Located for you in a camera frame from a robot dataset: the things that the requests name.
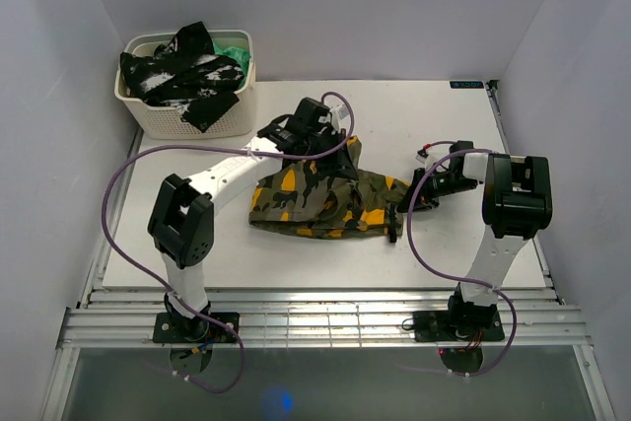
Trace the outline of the yellow camouflage trousers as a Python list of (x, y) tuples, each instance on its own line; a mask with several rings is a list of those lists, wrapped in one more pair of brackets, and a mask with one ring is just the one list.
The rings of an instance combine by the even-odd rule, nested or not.
[(358, 168), (362, 143), (351, 137), (344, 151), (355, 178), (325, 175), (324, 161), (294, 162), (257, 184), (248, 223), (265, 232), (321, 240), (402, 236), (397, 210), (407, 181)]

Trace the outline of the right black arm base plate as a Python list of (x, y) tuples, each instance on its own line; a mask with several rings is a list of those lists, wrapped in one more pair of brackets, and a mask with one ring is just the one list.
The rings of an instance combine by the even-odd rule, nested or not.
[(499, 315), (486, 327), (477, 322), (457, 321), (447, 311), (418, 311), (412, 314), (416, 342), (501, 342), (505, 332)]

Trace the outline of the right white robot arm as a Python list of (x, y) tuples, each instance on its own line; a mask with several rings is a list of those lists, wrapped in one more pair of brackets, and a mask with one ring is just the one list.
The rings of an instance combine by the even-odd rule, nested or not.
[(484, 234), (447, 308), (414, 313), (408, 328), (418, 342), (499, 342), (505, 332), (497, 291), (518, 253), (552, 219), (549, 162), (539, 156), (487, 152), (470, 141), (447, 145), (449, 152), (443, 159), (431, 155), (429, 145), (418, 151), (422, 166), (415, 170), (398, 210), (411, 215), (434, 209), (442, 197), (482, 185)]

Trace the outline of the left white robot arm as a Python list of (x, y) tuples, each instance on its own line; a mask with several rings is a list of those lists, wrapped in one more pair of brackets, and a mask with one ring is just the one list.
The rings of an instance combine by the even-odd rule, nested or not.
[(343, 129), (353, 119), (350, 105), (328, 106), (304, 98), (296, 110), (273, 119), (247, 144), (218, 164), (187, 177), (166, 177), (148, 224), (148, 233), (167, 270), (165, 325), (178, 342), (201, 342), (211, 333), (210, 302), (203, 261), (214, 244), (218, 213), (260, 179), (302, 160), (315, 161), (337, 175), (354, 171)]

